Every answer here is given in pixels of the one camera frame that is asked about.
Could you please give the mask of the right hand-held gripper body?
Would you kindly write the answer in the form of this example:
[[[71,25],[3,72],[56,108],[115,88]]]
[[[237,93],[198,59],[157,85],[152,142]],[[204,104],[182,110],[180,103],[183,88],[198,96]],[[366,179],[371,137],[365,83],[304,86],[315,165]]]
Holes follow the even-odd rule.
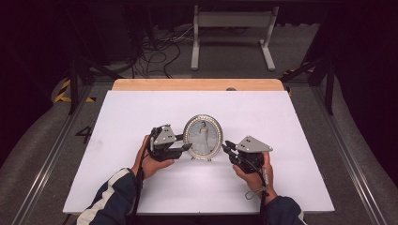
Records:
[[[232,164],[238,165],[246,174],[256,173],[264,164],[263,152],[273,150],[271,146],[250,135],[236,145],[237,150],[231,149],[234,155],[229,156],[229,159]]]

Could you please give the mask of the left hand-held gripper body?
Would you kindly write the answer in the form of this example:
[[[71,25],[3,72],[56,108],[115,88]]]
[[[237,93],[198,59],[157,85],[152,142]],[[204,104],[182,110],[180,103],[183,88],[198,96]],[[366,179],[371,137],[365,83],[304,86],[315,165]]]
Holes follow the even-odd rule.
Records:
[[[176,135],[170,125],[154,127],[149,135],[147,144],[149,155],[158,162],[167,159],[179,159],[182,154],[175,153],[172,145],[176,140]]]

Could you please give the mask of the oval silver photo frame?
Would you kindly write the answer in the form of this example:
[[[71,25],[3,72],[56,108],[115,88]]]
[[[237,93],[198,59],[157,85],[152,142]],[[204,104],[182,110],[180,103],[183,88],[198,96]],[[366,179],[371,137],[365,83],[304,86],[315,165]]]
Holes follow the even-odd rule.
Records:
[[[220,151],[222,141],[222,127],[210,115],[197,114],[184,127],[183,142],[191,144],[188,153],[192,159],[212,160]]]

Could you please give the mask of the person's left hand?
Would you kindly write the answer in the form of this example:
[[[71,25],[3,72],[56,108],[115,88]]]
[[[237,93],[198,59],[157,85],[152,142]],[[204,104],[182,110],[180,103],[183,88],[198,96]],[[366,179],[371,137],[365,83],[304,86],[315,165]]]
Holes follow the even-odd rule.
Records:
[[[144,179],[147,179],[154,175],[158,170],[167,168],[175,163],[173,159],[167,159],[161,162],[153,159],[148,153],[145,152],[146,150],[146,142],[149,136],[145,135],[142,145],[138,150],[136,155],[136,159],[134,161],[133,166],[131,167],[131,171],[134,175],[136,175],[139,171],[139,168],[143,168],[144,172]]]

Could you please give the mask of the person's right hand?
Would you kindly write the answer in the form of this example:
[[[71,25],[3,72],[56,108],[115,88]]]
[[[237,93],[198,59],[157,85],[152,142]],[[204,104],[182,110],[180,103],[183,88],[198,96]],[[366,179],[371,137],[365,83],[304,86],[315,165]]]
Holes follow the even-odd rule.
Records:
[[[262,169],[265,170],[268,175],[268,190],[267,190],[268,195],[263,200],[263,204],[267,205],[272,200],[274,200],[278,196],[278,194],[276,193],[273,186],[273,168],[270,164],[269,152],[263,152],[263,157],[264,157],[264,164],[262,166]],[[246,182],[250,191],[254,191],[259,198],[262,198],[262,194],[260,192],[260,189],[262,188],[261,176],[258,175],[257,173],[246,174],[237,165],[234,165],[233,169],[236,175]]]

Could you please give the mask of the white table board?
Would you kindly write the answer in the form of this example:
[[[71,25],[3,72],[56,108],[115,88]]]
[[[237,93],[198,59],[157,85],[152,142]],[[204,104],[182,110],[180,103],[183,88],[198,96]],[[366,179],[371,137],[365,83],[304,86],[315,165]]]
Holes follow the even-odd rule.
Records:
[[[152,128],[183,131],[197,114],[214,117],[233,143],[251,135],[272,147],[274,187],[305,212],[334,209],[290,97],[284,91],[110,91],[74,178],[64,210],[78,214],[115,172],[129,167]],[[144,181],[141,215],[255,214],[256,198],[236,176],[228,156],[211,161],[183,154]]]

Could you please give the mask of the wooden table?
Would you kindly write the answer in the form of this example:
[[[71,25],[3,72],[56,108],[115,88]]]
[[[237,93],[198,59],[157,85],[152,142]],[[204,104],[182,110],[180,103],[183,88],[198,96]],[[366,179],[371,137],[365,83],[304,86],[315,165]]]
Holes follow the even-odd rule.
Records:
[[[283,91],[278,79],[118,79],[114,91]]]

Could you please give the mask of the black metal stand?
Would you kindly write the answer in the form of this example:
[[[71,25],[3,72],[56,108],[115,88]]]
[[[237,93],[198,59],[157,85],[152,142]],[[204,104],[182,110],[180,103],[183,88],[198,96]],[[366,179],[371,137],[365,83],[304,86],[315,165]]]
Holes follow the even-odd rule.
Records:
[[[308,78],[307,83],[310,86],[319,86],[323,80],[326,80],[325,90],[325,106],[327,112],[333,115],[332,111],[332,98],[333,98],[333,87],[334,87],[334,70],[335,66],[330,58],[317,58],[313,61],[304,63],[301,67],[294,70],[287,70],[284,75],[280,78],[282,83],[293,80],[298,75],[313,69],[311,76]]]
[[[94,74],[90,70],[94,68],[99,73],[104,74],[114,80],[121,79],[117,73],[110,69],[101,66],[100,64],[89,60],[83,56],[77,55],[72,58],[69,62],[69,78],[70,78],[70,92],[71,92],[71,104],[70,114],[74,114],[80,104],[79,87],[78,82],[82,81],[83,85],[92,85],[95,81]]]

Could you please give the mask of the aluminium floor rail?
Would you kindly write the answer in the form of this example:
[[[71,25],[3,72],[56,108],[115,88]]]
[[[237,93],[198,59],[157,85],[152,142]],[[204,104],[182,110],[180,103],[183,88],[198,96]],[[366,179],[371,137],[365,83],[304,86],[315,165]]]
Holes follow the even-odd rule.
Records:
[[[60,129],[59,134],[57,135],[54,144],[46,157],[44,163],[42,164],[35,180],[29,189],[18,213],[12,220],[11,225],[25,225],[26,221],[29,219],[32,211],[40,197],[43,189],[45,188],[53,170],[57,163],[57,160],[60,157],[62,149],[65,145],[66,139],[70,134],[71,128],[76,121],[82,107],[88,95],[90,94],[92,89],[91,85],[84,85],[81,89],[81,92],[78,94],[79,103],[75,106],[72,114],[69,114]]]
[[[335,117],[329,113],[327,107],[325,106],[326,99],[323,97],[322,91],[318,87],[311,87],[311,90],[317,101],[318,106],[321,108],[324,116],[326,117],[326,120],[328,121],[334,138],[339,145],[338,152],[352,180],[355,190],[358,192],[364,208],[370,220],[372,221],[372,224],[388,225],[378,204],[375,201],[375,197],[369,188],[367,179],[362,169],[360,168],[359,163],[355,159],[351,149],[348,147],[348,144],[343,137],[343,134],[335,120]]]

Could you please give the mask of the white metal desk frame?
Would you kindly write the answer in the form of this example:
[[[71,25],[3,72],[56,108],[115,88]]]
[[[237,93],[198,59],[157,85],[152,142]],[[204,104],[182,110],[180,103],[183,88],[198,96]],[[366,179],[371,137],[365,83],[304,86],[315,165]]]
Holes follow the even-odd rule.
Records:
[[[278,17],[279,8],[266,11],[255,12],[226,12],[226,11],[201,11],[198,6],[194,7],[193,13],[193,45],[191,54],[191,70],[199,68],[199,54],[200,54],[200,27],[257,27],[264,28],[266,35],[259,40],[259,45],[262,50],[264,59],[266,61],[268,70],[274,71],[276,69],[273,62],[268,44],[273,32],[276,19]]]

